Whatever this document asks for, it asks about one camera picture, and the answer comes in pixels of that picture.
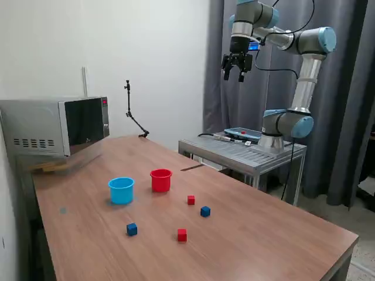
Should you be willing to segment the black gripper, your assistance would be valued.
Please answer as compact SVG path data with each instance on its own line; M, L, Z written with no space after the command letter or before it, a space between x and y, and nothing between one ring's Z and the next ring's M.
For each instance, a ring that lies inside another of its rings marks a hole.
M247 54L250 45L250 39L241 36L232 36L230 41L230 54L225 54L222 59L221 69L223 70L224 81L229 80L230 71L233 68L233 63L238 63L240 70L238 81L244 82L245 74L251 70L253 63L253 56Z

